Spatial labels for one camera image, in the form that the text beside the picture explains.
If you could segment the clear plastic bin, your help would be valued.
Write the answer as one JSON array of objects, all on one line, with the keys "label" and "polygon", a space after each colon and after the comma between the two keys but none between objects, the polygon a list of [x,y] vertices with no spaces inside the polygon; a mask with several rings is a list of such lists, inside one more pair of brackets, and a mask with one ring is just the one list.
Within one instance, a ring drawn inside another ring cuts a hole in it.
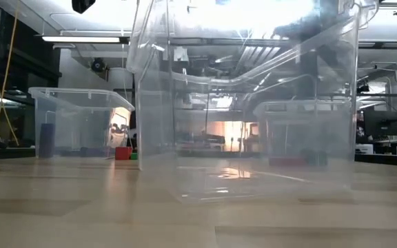
[{"label": "clear plastic bin", "polygon": [[380,0],[140,0],[128,69],[136,80],[141,169],[184,203],[344,193],[353,160],[326,166],[261,154],[254,109],[266,101],[350,101],[356,74],[318,61],[327,90],[297,99],[301,45],[277,27],[359,9],[359,30]]},{"label": "clear plastic bin", "polygon": [[34,100],[37,158],[43,123],[55,124],[53,157],[110,158],[116,147],[127,145],[130,117],[135,108],[117,92],[31,87],[28,93]]},{"label": "clear plastic bin", "polygon": [[354,157],[356,106],[350,101],[266,101],[254,109],[261,154],[306,165],[346,163]]}]

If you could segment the red arch block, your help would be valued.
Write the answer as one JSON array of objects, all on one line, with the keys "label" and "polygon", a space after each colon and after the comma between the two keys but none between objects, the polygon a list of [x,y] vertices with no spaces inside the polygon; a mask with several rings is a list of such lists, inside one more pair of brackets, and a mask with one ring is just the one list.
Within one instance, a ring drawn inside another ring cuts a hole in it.
[{"label": "red arch block", "polygon": [[132,155],[133,149],[131,147],[116,147],[114,159],[116,161],[126,161],[129,160]]}]

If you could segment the fluorescent ceiling light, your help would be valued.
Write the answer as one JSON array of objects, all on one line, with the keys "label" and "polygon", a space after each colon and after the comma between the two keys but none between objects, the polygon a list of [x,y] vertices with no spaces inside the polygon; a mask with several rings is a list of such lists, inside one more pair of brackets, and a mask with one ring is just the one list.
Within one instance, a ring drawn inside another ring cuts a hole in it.
[{"label": "fluorescent ceiling light", "polygon": [[129,37],[78,37],[78,36],[41,36],[51,43],[120,43],[128,44]]}]

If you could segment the round black fixture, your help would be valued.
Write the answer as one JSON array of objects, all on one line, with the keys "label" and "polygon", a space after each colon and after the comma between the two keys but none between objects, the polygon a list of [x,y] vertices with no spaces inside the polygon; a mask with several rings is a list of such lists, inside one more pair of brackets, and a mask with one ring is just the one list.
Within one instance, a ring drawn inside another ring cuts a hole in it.
[{"label": "round black fixture", "polygon": [[101,57],[97,57],[93,60],[91,64],[91,70],[96,72],[96,73],[102,73],[105,71],[107,65],[105,64],[105,61]]}]

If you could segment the dark computer monitor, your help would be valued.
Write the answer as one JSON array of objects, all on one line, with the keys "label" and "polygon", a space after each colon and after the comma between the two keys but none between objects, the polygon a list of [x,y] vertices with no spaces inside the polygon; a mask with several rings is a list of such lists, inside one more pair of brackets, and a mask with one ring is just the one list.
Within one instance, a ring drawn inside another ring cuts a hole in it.
[{"label": "dark computer monitor", "polygon": [[397,112],[365,110],[364,129],[368,136],[397,136]]}]

